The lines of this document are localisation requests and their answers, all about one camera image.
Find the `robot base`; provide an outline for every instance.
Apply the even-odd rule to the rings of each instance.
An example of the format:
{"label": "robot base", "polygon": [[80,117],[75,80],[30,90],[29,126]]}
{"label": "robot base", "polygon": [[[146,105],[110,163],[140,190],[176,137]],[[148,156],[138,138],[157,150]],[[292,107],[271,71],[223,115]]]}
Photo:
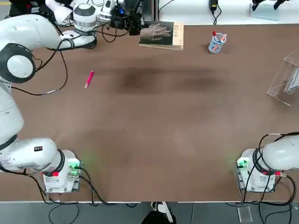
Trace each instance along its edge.
{"label": "robot base", "polygon": [[75,154],[69,150],[62,150],[65,161],[62,170],[58,176],[45,176],[43,181],[47,193],[70,193],[79,191],[81,169],[74,167],[82,167],[82,162],[79,161]]}
{"label": "robot base", "polygon": [[[255,149],[250,148],[243,152],[236,163],[236,175],[240,190],[244,190],[248,181],[249,173],[254,166],[252,155]],[[269,176],[260,173],[256,168],[253,169],[248,181],[246,191],[264,192]],[[271,192],[275,184],[275,175],[270,176],[270,180],[265,192]]]}

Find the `shoe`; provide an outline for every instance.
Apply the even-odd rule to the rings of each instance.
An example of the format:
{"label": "shoe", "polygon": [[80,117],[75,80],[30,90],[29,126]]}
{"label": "shoe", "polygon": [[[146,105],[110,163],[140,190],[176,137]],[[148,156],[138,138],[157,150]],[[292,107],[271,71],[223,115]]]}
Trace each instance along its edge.
{"label": "shoe", "polygon": [[161,213],[166,214],[167,218],[168,218],[168,221],[170,223],[173,223],[172,211],[167,206],[166,202],[151,202],[150,205],[151,205],[151,207],[153,208],[154,211],[159,211]]}

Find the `gray floor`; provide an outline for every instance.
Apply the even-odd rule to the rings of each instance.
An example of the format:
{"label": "gray floor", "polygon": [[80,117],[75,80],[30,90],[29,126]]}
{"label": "gray floor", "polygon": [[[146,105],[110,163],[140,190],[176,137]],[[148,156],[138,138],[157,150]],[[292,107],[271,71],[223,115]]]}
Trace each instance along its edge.
{"label": "gray floor", "polygon": [[[178,224],[237,224],[239,223],[236,207],[224,203],[168,203]],[[0,217],[3,224],[50,224],[48,213],[52,205],[43,203],[0,203]],[[140,224],[151,210],[149,203],[138,204],[128,208],[124,204],[114,206],[100,205],[91,207],[80,204],[80,213],[74,224]],[[268,205],[261,205],[262,215],[286,210]],[[257,205],[251,205],[250,210],[254,224],[262,224]],[[54,210],[51,218],[54,224],[69,224],[77,213],[75,205],[63,205]],[[298,203],[293,203],[292,223],[298,223]],[[267,224],[287,224],[289,213],[275,214],[267,219]]]}

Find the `red pen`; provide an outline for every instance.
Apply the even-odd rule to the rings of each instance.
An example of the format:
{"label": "red pen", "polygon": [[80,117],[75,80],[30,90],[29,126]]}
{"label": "red pen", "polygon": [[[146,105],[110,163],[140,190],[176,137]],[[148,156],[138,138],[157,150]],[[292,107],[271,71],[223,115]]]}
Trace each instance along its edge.
{"label": "red pen", "polygon": [[213,31],[213,36],[214,36],[215,40],[218,42],[217,35],[216,35],[215,31]]}
{"label": "red pen", "polygon": [[86,84],[85,84],[85,87],[84,87],[85,89],[88,88],[88,86],[90,84],[90,81],[92,80],[93,74],[94,74],[94,71],[91,71],[90,74],[89,74],[89,77],[88,77],[88,79],[86,81]]}

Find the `table surface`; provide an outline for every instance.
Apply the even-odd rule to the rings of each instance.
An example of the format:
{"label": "table surface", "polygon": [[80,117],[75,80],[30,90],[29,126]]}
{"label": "table surface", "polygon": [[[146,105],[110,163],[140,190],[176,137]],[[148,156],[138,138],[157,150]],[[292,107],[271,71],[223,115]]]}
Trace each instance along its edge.
{"label": "table surface", "polygon": [[[99,38],[94,50],[64,53],[69,80],[60,92],[34,97],[13,91],[25,119],[19,137],[49,137],[73,150],[108,201],[239,201],[235,160],[266,133],[298,130],[298,107],[266,94],[295,48],[298,28],[186,27],[182,51],[139,47],[138,36],[110,44]],[[219,54],[207,50],[214,29],[228,35]],[[34,54],[45,60],[51,52]],[[57,54],[17,86],[45,92],[64,79]],[[290,174],[299,182],[298,172]],[[0,200],[41,201],[31,179],[1,176]],[[265,200],[286,201],[290,190],[285,181]],[[79,193],[60,199],[90,201],[90,189],[82,183]]]}

